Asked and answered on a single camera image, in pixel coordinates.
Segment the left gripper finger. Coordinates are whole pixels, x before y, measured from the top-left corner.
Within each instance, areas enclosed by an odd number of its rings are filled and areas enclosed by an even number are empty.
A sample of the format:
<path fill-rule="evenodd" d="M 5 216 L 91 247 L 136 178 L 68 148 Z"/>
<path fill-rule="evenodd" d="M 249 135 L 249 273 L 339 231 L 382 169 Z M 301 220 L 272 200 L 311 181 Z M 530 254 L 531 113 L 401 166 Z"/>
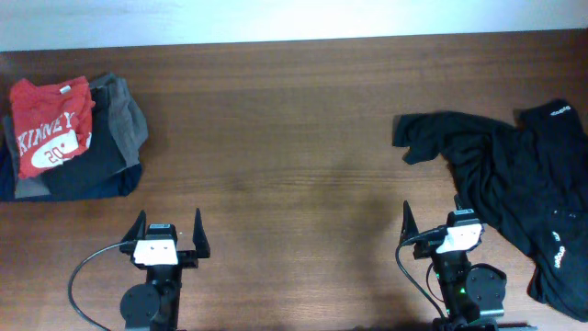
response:
<path fill-rule="evenodd" d="M 131 226 L 131 228 L 126 232 L 126 234 L 122 237 L 122 242 L 131 242 L 131 241 L 138 241 L 143 240 L 146 233 L 146 212 L 141 210 L 139 215 Z"/>
<path fill-rule="evenodd" d="M 200 209 L 196 209 L 192 242 L 198 258 L 210 258 L 210 245 L 203 228 Z"/>

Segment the black polo shirt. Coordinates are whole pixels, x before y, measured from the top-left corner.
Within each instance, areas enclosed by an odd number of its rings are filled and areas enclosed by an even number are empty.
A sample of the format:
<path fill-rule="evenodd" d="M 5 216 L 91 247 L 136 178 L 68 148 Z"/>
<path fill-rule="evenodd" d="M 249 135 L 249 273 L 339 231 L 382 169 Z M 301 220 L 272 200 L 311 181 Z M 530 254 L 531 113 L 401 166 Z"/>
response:
<path fill-rule="evenodd" d="M 587 320 L 587 135 L 564 99 L 519 112 L 516 125 L 456 111 L 395 118 L 409 165 L 443 156 L 463 207 L 536 265 L 527 293 Z"/>

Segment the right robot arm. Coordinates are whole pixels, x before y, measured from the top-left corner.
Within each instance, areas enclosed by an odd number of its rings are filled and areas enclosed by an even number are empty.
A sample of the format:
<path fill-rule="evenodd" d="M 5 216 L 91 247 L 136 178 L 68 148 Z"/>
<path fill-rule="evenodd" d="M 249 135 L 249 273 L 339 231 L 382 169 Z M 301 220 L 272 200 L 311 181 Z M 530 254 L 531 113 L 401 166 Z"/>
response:
<path fill-rule="evenodd" d="M 473 264 L 468 253 L 481 243 L 484 226 L 477 213 L 460 205 L 447 221 L 433 229 L 419 231 L 408 201 L 402 205 L 402 227 L 395 250 L 397 265 L 404 276 L 434 306 L 439 314 L 434 330 L 498 330 L 504 315 L 507 277 L 489 264 Z M 441 303 L 407 271 L 400 259 L 404 247 L 413 248 L 413 258 L 429 259 L 428 272 L 435 273 Z"/>

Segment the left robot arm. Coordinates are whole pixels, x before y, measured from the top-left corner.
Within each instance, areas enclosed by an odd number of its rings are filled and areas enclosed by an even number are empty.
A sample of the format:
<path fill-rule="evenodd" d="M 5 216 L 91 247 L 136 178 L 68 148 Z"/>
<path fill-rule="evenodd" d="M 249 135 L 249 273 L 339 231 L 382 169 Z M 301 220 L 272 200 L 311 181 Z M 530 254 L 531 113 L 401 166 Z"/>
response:
<path fill-rule="evenodd" d="M 129 288 L 122 296 L 119 311 L 126 330 L 173 331 L 178 328 L 182 274 L 198 268 L 210 257 L 210 245 L 196 210 L 190 250 L 177 248 L 178 236 L 171 223 L 146 221 L 141 211 L 121 239 L 119 251 L 130 257 L 133 266 L 146 272 L 145 282 Z"/>

